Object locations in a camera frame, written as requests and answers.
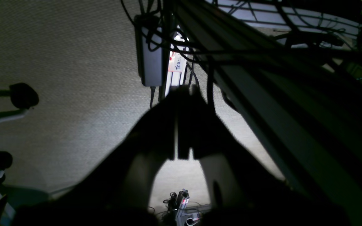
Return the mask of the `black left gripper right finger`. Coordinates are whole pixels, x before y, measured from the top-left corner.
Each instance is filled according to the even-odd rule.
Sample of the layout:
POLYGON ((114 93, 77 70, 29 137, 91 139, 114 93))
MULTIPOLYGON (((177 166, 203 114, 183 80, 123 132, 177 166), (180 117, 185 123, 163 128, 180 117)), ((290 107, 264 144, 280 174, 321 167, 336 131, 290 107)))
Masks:
POLYGON ((227 130, 197 88, 182 86, 179 98, 179 153, 191 148, 207 183, 211 209, 201 226, 281 226, 289 219, 289 190, 227 130))

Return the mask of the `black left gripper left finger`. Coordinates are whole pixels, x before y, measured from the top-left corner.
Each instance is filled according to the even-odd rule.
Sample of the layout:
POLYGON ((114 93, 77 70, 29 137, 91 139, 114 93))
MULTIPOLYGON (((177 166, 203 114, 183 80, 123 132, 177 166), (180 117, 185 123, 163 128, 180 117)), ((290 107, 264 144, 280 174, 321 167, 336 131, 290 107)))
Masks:
POLYGON ((153 182, 173 155, 176 94, 146 112, 125 139, 58 200, 69 225, 156 226, 148 212, 153 182))

